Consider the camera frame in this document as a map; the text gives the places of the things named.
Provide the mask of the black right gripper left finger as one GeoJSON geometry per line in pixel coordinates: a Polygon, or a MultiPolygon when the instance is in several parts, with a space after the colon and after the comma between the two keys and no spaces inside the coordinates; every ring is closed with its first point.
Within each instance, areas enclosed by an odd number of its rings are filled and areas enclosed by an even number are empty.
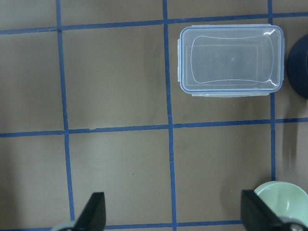
{"type": "Polygon", "coordinates": [[[76,221],[58,224],[54,231],[103,231],[106,226],[104,192],[94,192],[76,221]]]}

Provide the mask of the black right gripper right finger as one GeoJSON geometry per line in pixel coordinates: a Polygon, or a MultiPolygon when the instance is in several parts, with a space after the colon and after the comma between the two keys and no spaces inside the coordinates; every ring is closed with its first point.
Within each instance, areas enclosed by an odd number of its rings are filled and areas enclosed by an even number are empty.
{"type": "Polygon", "coordinates": [[[283,220],[253,191],[241,192],[241,221],[247,231],[306,231],[303,223],[283,220]]]}

